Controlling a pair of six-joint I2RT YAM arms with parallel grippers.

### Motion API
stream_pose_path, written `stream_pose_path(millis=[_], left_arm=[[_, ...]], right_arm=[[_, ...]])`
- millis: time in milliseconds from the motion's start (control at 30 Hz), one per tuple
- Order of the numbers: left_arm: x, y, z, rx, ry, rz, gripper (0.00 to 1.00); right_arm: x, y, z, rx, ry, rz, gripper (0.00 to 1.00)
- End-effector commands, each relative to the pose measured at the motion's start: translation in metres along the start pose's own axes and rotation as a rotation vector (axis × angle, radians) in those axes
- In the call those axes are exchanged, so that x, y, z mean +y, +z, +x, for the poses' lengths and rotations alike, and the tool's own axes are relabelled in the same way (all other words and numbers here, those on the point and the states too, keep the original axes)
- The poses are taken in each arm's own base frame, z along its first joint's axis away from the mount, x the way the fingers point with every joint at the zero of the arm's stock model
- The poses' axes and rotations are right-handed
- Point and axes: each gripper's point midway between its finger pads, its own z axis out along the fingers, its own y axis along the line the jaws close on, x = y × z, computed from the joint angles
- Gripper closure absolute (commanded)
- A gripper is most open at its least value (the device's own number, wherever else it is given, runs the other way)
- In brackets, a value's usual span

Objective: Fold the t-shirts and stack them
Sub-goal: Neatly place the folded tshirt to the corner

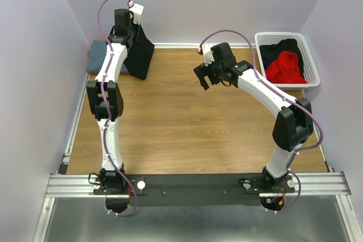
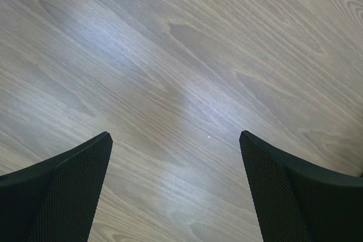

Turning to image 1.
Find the black t-shirt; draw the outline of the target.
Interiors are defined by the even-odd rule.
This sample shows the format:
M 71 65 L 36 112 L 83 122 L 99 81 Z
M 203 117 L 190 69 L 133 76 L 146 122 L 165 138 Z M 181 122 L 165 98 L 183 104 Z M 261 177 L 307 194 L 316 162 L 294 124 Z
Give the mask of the black t-shirt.
M 124 65 L 130 75 L 145 80 L 155 45 L 146 37 L 141 25 L 133 24 L 133 30 L 133 44 L 124 61 Z

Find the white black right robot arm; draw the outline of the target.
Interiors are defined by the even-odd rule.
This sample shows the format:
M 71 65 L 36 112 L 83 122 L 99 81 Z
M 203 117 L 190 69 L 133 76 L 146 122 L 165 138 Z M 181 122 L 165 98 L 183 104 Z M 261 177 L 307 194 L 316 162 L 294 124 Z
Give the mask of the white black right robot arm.
M 253 96 L 275 117 L 275 148 L 263 168 L 262 181 L 267 189 L 277 188 L 286 180 L 293 154 L 313 133 L 310 102 L 297 100 L 266 82 L 249 62 L 238 62 L 228 43 L 205 44 L 197 52 L 204 61 L 193 71 L 203 89 L 207 90 L 210 84 L 230 83 Z

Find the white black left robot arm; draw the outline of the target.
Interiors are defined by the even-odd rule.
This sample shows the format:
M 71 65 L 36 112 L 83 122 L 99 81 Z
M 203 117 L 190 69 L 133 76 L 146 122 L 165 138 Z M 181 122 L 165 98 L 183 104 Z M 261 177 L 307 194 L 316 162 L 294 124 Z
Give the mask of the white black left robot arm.
M 114 16 L 113 32 L 105 40 L 104 62 L 96 78 L 86 83 L 86 91 L 102 138 L 102 167 L 95 185 L 105 192 L 122 194 L 126 190 L 134 193 L 134 187 L 125 176 L 120 152 L 119 121 L 124 101 L 117 81 L 133 44 L 134 30 L 129 9 L 117 9 Z

